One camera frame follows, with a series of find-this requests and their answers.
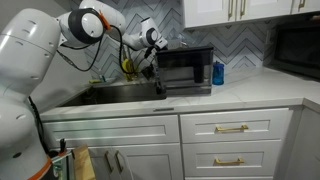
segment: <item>countertop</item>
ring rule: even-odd
[[[246,68],[226,74],[225,84],[213,86],[211,96],[59,107],[42,113],[41,118],[56,121],[295,105],[304,105],[320,113],[320,83],[269,68]]]

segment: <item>microwave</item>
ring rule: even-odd
[[[271,65],[320,79],[320,21],[278,26]]]

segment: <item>kitchen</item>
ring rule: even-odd
[[[63,12],[70,5],[77,8],[79,2],[51,3]],[[59,148],[62,138],[68,148],[87,144],[97,179],[319,179],[320,151],[315,143],[320,139],[319,80],[268,68],[276,48],[276,27],[311,17],[305,13],[320,11],[318,1],[104,3],[125,15],[129,34],[151,16],[169,49],[183,47],[181,42],[189,47],[214,46],[214,61],[225,67],[224,85],[212,86],[211,96],[54,108],[100,75],[125,82],[117,64],[119,44],[109,38],[91,74],[77,72],[56,55],[31,95],[42,112],[50,148]],[[58,15],[58,10],[46,6],[33,8]],[[64,52],[86,67],[96,50],[94,45],[84,53]],[[143,55],[144,51],[131,51],[134,63]],[[153,58],[149,56],[141,67],[154,63]]]

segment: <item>herringbone tile backsplash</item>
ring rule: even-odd
[[[140,21],[152,17],[162,35],[168,40],[180,39],[190,47],[212,45],[215,47],[214,61],[226,65],[226,72],[243,67],[261,67],[264,60],[264,49],[267,28],[270,21],[222,25],[197,30],[183,30],[182,8],[180,0],[102,0],[102,2],[119,10],[126,18],[127,33],[140,30]],[[76,0],[71,1],[77,8]],[[97,45],[85,50],[88,63],[92,62]],[[124,78],[118,64],[119,44],[105,38],[97,62],[91,71],[93,77],[105,75]],[[131,51],[131,58],[139,62],[145,50]],[[149,64],[150,56],[141,67]]]

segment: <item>stainless steel sink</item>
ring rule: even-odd
[[[152,83],[124,86],[92,87],[60,107],[109,104],[166,99]]]

